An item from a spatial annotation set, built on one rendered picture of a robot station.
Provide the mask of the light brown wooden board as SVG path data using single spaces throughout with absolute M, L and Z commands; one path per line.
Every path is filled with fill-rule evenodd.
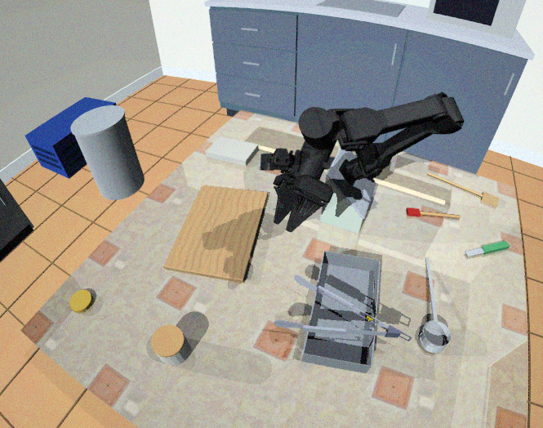
M 244 283 L 268 192 L 202 185 L 166 270 Z

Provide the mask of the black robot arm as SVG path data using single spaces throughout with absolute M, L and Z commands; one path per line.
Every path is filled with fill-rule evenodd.
M 379 176 L 396 154 L 433 134 L 452 134 L 462 129 L 464 119 L 454 97 L 443 92 L 424 100 L 388 109 L 328 109 L 310 107 L 299 118 L 299 128 L 308 147 L 330 158 L 337 141 L 341 149 L 354 151 L 357 158 L 346 159 L 339 171 L 352 186 L 355 179 Z M 405 129 L 404 129 L 405 128 Z M 383 143 L 373 143 L 381 134 L 402 130 Z M 261 170 L 281 170 L 294 175 L 300 168 L 300 151 L 288 153 L 278 148 L 260 156 Z M 290 169 L 291 168 L 291 169 Z M 285 172 L 285 173 L 284 173 Z

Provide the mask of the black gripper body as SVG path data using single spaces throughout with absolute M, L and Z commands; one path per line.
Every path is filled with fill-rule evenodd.
M 299 171 L 295 171 L 294 175 L 289 171 L 286 175 L 278 175 L 273 184 L 289 193 L 292 193 L 291 189 L 295 189 L 320 202 L 329 203 L 333 195 L 332 186 L 319 180 L 323 171 L 328 170 L 331 165 L 327 163 L 329 158 L 308 147 L 301 147 L 300 154 Z

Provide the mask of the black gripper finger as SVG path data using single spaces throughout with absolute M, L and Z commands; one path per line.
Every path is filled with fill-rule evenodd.
M 274 189 L 278 195 L 278 201 L 274 215 L 274 223 L 278 225 L 292 210 L 294 198 L 291 193 L 287 192 L 284 189 L 280 189 L 277 186 L 274 186 Z
M 288 232 L 295 230 L 319 208 L 324 206 L 324 203 L 321 203 L 317 199 L 311 198 L 298 190 L 291 189 L 291 191 L 294 198 L 294 203 L 287 223 L 286 231 Z

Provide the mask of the grey saucepan with long handle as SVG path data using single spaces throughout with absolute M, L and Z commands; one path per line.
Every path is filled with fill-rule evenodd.
M 420 335 L 419 335 L 419 342 L 422 347 L 424 347 L 425 350 L 429 351 L 430 353 L 438 353 L 445 349 L 446 345 L 451 341 L 451 333 L 448 327 L 440 323 L 437 319 L 437 312 L 436 312 L 436 306 L 435 306 L 435 299 L 434 299 L 434 286 L 432 284 L 433 280 L 431 277 L 431 270 L 430 270 L 430 260 L 428 257 L 426 259 L 426 267 L 428 270 L 428 278 L 429 278 L 429 285 L 430 285 L 430 295 L 431 295 L 431 301 L 432 301 L 432 309 L 433 309 L 433 319 L 434 321 L 427 322 L 424 327 L 422 328 Z

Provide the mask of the yellow round disc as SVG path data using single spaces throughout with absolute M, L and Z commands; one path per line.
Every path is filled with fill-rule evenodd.
M 73 294 L 72 297 L 70 297 L 69 305 L 74 312 L 82 313 L 91 307 L 91 304 L 93 303 L 93 296 L 89 293 L 89 291 L 86 290 L 80 290 Z

